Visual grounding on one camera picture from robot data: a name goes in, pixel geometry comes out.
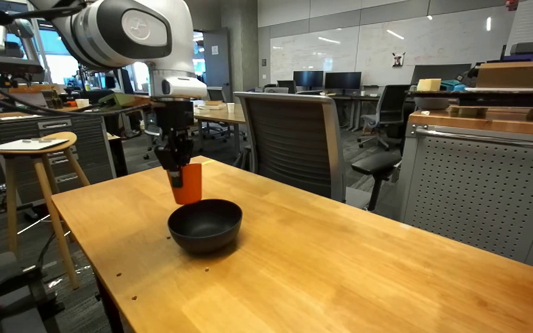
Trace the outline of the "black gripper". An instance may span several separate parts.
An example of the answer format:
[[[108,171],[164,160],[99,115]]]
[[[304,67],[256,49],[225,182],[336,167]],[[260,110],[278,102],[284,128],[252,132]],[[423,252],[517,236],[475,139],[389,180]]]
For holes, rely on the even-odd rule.
[[[191,128],[195,113],[191,102],[160,102],[156,104],[156,121],[162,130],[160,145],[154,149],[166,171],[178,171],[191,162],[195,143]]]

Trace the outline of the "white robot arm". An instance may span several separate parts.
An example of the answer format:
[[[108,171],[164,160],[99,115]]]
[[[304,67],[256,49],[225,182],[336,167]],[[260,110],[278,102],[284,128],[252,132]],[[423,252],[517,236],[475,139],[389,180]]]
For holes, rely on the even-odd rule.
[[[149,67],[153,97],[201,99],[193,67],[193,17],[186,0],[29,0],[51,17],[67,51],[88,69]]]

